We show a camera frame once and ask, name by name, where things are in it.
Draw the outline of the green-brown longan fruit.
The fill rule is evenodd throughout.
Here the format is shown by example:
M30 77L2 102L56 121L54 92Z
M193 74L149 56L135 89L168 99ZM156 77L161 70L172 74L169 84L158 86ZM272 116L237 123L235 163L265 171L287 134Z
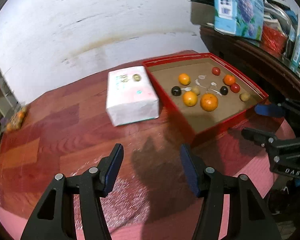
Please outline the green-brown longan fruit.
M251 95L247 92L244 92L244 93L241 93L239 97L242 102L248 102L249 99L251 98Z
M194 94L199 95L200 94L200 87L199 86L193 86L193 87L191 87L191 91Z

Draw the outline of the red cherry tomato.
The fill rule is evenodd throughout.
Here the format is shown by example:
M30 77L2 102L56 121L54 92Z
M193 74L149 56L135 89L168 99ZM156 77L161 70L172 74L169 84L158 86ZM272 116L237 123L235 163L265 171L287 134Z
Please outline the red cherry tomato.
M230 86L230 90L233 92L233 93L238 93L240 91L241 87L239 84L237 83L233 83L231 86Z
M218 67L213 67L211 70L213 75L219 76L221 74L221 70Z

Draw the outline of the small orange kumquat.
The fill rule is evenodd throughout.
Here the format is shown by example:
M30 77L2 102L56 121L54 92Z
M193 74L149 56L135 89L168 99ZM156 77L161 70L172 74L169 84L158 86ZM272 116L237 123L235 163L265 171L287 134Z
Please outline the small orange kumquat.
M236 82L236 79L233 75L225 75L223 78L223 83L227 86L231 86L232 84L234 84Z

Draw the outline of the dark black plum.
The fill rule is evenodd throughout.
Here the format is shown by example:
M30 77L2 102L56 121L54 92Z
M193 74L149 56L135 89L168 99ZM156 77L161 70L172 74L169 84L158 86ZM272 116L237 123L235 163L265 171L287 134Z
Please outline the dark black plum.
M227 95L227 94L228 94L228 87L222 86L222 87L220 88L219 92L220 92L222 95Z
M171 88L171 94L173 96L181 96L181 88L179 86L173 86Z

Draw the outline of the large orange tangerine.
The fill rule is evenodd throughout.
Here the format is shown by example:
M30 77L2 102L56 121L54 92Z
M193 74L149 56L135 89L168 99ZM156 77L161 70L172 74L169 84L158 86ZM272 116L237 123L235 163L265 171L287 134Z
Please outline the large orange tangerine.
M206 93L200 99L200 106L204 111L212 112L218 107L218 98L211 93Z

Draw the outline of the yellow-orange citrus fruit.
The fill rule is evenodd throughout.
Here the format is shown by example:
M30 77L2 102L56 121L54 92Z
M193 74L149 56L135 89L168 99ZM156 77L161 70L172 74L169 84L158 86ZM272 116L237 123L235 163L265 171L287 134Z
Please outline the yellow-orange citrus fruit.
M193 107L198 101L198 96L193 91L188 91L183 94L183 103L187 107Z

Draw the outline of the small orange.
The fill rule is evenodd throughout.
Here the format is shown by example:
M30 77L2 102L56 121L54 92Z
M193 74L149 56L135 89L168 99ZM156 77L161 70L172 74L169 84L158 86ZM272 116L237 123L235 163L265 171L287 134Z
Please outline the small orange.
M191 83L191 78L185 74L185 73L181 73L179 76L178 76L178 81L181 85L183 86L187 86Z

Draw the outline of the dark wooden cabinet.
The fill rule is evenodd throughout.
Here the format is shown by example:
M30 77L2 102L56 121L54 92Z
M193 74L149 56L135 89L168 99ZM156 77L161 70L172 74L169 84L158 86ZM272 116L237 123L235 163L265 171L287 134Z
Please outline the dark wooden cabinet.
M209 52L243 72L271 100L300 101L300 78L268 52L243 38L223 35L208 25L200 26L200 37Z

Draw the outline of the red mesh bag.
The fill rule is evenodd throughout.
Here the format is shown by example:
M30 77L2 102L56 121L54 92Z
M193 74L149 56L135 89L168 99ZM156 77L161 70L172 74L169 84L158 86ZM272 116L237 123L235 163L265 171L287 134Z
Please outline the red mesh bag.
M270 28L266 25L263 26L262 38L260 48L279 58L286 47L287 35L282 32Z

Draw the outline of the red cardboard tray box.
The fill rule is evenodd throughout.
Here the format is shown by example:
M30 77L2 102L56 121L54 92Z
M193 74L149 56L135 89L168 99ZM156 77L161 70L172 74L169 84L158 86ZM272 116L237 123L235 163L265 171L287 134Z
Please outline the red cardboard tray box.
M211 53L159 57L143 66L171 122L192 146L246 120L268 98L245 74Z

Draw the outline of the pink table mat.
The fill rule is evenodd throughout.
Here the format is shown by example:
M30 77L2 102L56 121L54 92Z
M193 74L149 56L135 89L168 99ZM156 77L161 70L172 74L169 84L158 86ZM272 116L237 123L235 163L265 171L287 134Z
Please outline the pink table mat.
M254 157L245 167L235 174L235 176L238 176L240 173L249 176L261 196L264 197L278 178L277 175L270 172L269 168L269 161L265 155ZM166 236L165 239L185 239L190 235L190 229L194 228L194 221L188 220L187 223L184 224L182 220L182 215L184 214L195 215L194 206L189 207L176 217L171 216L154 223L153 229L159 232L163 232L164 229L167 229L168 236ZM20 239L27 220L0 207L0 222L11 235L12 239ZM111 228L110 233L113 239L141 239L142 228L143 225L139 223L124 226L118 230Z

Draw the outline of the clear plastic fruit container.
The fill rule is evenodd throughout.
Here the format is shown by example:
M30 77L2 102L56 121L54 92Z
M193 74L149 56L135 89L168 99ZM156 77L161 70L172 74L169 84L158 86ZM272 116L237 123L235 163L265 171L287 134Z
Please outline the clear plastic fruit container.
M28 113L28 105L16 105L4 117L3 130L7 133L21 129Z

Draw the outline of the blue floral tissue package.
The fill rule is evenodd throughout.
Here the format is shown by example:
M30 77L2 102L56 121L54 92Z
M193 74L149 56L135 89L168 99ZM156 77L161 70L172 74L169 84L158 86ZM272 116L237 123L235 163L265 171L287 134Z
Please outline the blue floral tissue package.
M220 33L260 41L264 0L214 0L214 29Z

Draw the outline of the white tissue pack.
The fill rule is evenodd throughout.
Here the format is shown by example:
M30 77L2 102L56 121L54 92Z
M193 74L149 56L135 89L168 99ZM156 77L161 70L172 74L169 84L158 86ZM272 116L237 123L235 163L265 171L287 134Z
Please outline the white tissue pack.
M159 117L159 98L145 67L108 73L106 112L115 127Z

